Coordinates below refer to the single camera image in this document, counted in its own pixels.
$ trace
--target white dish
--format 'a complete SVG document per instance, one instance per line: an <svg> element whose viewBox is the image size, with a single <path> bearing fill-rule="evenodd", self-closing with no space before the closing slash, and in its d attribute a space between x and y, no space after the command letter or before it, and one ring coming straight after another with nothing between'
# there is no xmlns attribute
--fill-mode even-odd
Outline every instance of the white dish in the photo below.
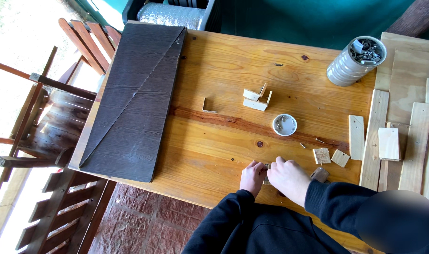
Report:
<svg viewBox="0 0 429 254"><path fill-rule="evenodd" d="M276 123L277 119L283 116L283 120L279 120L279 124ZM280 114L274 118L272 122L272 128L275 133L280 136L290 136L296 132L297 122L296 119L288 114Z"/></svg>

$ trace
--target person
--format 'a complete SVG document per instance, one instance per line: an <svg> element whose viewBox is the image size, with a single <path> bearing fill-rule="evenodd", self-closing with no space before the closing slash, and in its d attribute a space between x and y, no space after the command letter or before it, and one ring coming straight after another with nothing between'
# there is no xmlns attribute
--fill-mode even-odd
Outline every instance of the person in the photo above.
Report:
<svg viewBox="0 0 429 254"><path fill-rule="evenodd" d="M254 203L265 176L324 224L361 239L355 225L357 211L377 192L350 183L312 180L294 160L277 157L269 170L252 161L242 171L240 189L213 208L182 253L350 254L315 226L311 217L282 206ZM429 253L429 244L414 253Z"/></svg>

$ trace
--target silver foil roll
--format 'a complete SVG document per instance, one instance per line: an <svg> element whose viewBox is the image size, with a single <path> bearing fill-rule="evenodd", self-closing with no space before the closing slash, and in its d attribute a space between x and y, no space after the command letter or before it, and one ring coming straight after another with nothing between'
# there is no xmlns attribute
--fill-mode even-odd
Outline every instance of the silver foil roll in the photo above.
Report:
<svg viewBox="0 0 429 254"><path fill-rule="evenodd" d="M355 40L370 39L377 43L381 48L381 60L373 65L363 65L353 59L351 55L351 47ZM353 39L343 51L332 61L327 67L327 77L330 82L339 86L350 86L354 84L361 77L365 76L376 66L380 65L387 57L387 49L384 44L378 39L371 36L359 36Z"/></svg>
<svg viewBox="0 0 429 254"><path fill-rule="evenodd" d="M137 20L166 26L185 26L199 30L205 9L171 4L147 3L138 12Z"/></svg>

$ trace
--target dark wooden board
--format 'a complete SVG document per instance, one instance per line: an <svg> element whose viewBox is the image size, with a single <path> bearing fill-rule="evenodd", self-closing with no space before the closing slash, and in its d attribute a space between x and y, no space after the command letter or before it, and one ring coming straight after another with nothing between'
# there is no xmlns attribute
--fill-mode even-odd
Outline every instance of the dark wooden board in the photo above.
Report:
<svg viewBox="0 0 429 254"><path fill-rule="evenodd" d="M152 180L185 34L184 27L125 26L82 171Z"/></svg>

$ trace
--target metal can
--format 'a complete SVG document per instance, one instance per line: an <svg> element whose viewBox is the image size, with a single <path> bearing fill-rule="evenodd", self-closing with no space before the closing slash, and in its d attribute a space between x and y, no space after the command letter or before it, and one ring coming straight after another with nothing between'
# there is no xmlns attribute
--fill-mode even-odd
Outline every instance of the metal can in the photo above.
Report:
<svg viewBox="0 0 429 254"><path fill-rule="evenodd" d="M378 52L380 56L380 60L378 62L374 64L363 64L353 57L355 52L351 48L353 47L354 41L360 39L368 39L376 43L376 50L379 50ZM329 67L327 67L327 77L330 82L338 86L350 86L365 76L372 69L376 68L376 66L380 65L386 57L387 49L381 41L371 36L359 36L353 39L335 58L335 60L330 63Z"/></svg>

